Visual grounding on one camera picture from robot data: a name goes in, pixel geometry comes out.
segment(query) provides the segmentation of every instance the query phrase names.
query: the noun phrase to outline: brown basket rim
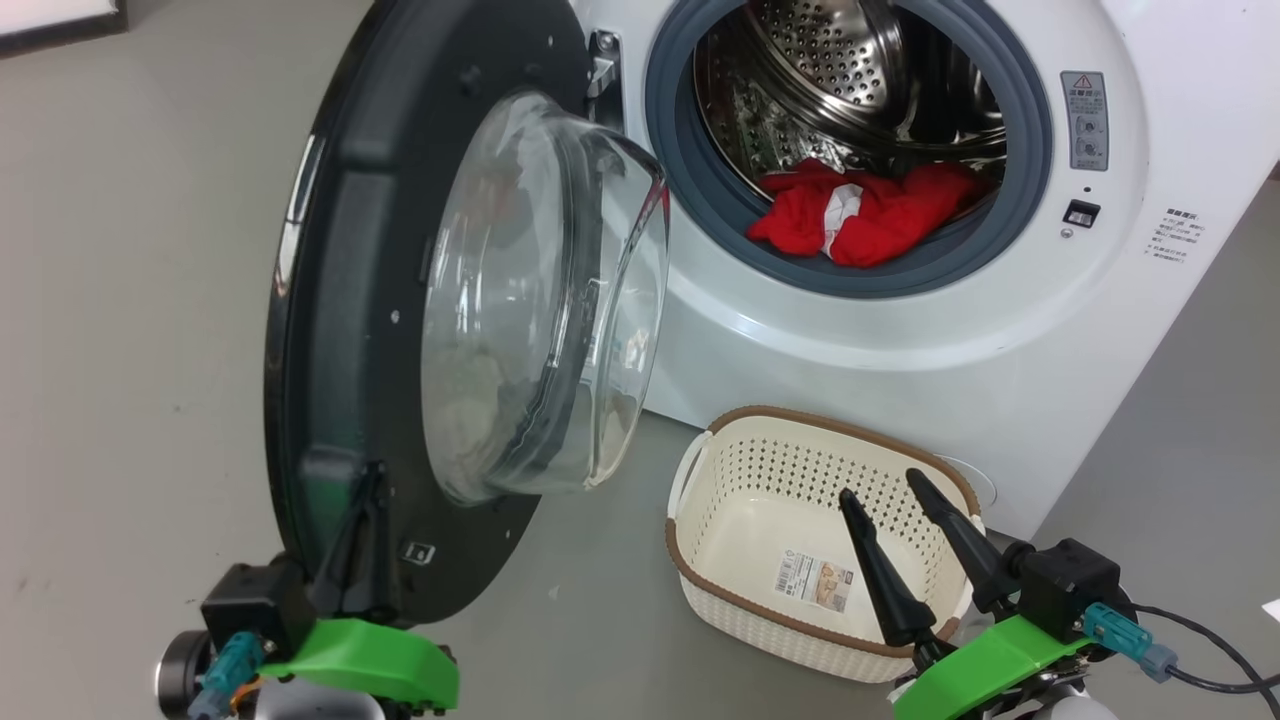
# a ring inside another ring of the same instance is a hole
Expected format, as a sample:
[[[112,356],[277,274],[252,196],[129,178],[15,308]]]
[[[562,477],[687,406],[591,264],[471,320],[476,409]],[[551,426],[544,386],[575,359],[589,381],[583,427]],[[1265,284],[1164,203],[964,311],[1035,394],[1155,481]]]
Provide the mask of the brown basket rim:
[[[823,418],[820,415],[813,415],[810,413],[801,413],[799,410],[786,410],[783,407],[771,407],[768,405],[749,405],[745,407],[739,407],[737,410],[730,410],[728,413],[721,415],[714,421],[712,421],[712,424],[708,425],[707,429],[712,434],[716,434],[730,423],[745,418],[777,418],[780,420],[790,420],[792,423],[800,423],[804,425],[810,425],[824,430],[831,430],[835,433],[849,436],[873,445],[879,445],[895,452],[900,452],[909,457],[914,457],[915,460],[919,460],[920,462],[928,465],[929,468],[937,470],[938,473],[942,473],[945,478],[955,483],[956,488],[960,489],[960,495],[964,496],[965,505],[970,515],[979,515],[979,516],[982,515],[982,509],[978,505],[978,496],[974,495],[973,488],[969,487],[969,483],[964,479],[963,475],[960,475],[959,471],[956,471],[955,468],[947,465],[946,461],[943,461],[936,455],[925,452],[900,439],[895,439],[888,436],[882,436],[879,433],[868,430],[865,428],[859,428],[856,425],[851,425],[849,423],[841,423],[840,420],[832,420],[831,418]],[[681,480],[687,482],[689,480],[687,475],[685,478],[681,478]],[[667,543],[667,553],[671,556],[671,561],[676,565],[676,569],[680,570],[680,574],[684,575],[685,579],[687,579],[690,583],[692,583],[694,587],[704,592],[708,592],[723,600],[724,602],[741,607],[742,610],[746,610],[748,612],[764,618],[771,623],[776,623],[785,628],[790,628],[799,633],[804,633],[806,635],[827,641],[833,644],[838,644],[852,650],[860,650],[863,652],[868,652],[870,655],[878,655],[882,657],[911,657],[911,648],[909,647],[890,647],[883,643],[864,641],[861,638],[855,638],[852,635],[846,635],[844,633],[836,633],[826,628],[819,628],[818,625],[796,620],[795,618],[791,618],[790,615],[783,615],[782,612],[778,612],[776,610],[769,610],[763,605],[751,602],[750,600],[708,580],[703,575],[698,574],[698,571],[694,570],[685,560],[684,555],[680,553],[680,547],[676,541],[676,520],[673,518],[667,519],[666,543]],[[960,619],[952,616],[938,630],[938,638],[942,641],[950,639],[951,635],[955,634],[959,626],[960,626]]]

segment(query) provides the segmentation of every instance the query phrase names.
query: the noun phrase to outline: red cloth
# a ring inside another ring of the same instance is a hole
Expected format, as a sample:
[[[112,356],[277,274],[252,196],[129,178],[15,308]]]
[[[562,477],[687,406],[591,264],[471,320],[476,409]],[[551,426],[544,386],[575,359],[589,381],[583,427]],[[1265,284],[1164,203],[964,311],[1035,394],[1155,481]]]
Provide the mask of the red cloth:
[[[768,241],[788,255],[822,252],[827,202],[833,190],[847,183],[863,188],[861,208],[840,227],[831,259],[855,268],[879,265],[915,247],[987,186],[959,163],[920,165],[900,182],[864,172],[840,174],[810,158],[790,173],[760,179],[760,187],[774,195],[773,208],[746,237]]]

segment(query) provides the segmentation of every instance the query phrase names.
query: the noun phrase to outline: white cloth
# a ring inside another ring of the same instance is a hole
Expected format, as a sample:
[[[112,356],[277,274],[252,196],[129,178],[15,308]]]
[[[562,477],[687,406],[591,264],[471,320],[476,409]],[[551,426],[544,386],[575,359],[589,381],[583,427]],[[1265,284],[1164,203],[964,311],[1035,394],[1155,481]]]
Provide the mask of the white cloth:
[[[858,214],[863,206],[863,188],[856,184],[842,184],[831,191],[831,200],[827,201],[827,211],[822,217],[823,236],[822,252],[831,258],[831,245],[836,242],[836,233],[845,220]]]

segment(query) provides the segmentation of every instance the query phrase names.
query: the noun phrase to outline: stainless steel drum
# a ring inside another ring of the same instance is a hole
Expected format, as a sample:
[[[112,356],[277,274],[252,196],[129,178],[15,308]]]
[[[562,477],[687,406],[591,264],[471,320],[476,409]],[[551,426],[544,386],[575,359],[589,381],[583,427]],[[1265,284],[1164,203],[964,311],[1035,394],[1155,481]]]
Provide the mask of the stainless steel drum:
[[[792,113],[882,129],[906,117],[906,53],[886,0],[753,0],[736,31]]]
[[[763,197],[760,177],[805,158],[890,177],[941,160],[1004,174],[1004,123],[980,72],[883,0],[751,0],[703,38],[692,69],[708,135]]]

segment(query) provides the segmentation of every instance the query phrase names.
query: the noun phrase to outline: white plastic basket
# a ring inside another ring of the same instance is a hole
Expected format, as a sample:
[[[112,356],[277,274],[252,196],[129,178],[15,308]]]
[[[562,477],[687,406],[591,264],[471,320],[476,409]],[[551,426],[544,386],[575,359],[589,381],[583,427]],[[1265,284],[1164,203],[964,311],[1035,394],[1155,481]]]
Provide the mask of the white plastic basket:
[[[909,671],[910,648],[882,642],[836,502],[841,489],[852,488],[878,528],[881,547],[938,618],[934,633],[947,639],[973,591],[942,530],[924,518],[908,487],[909,468],[923,470],[983,529],[973,489],[922,450],[776,407],[721,416],[689,446],[667,505],[667,551],[689,605],[713,626],[823,673],[883,683]],[[814,566],[820,574],[823,564],[833,573],[822,580],[851,582],[823,585],[804,570]],[[836,600],[841,592],[847,597]]]

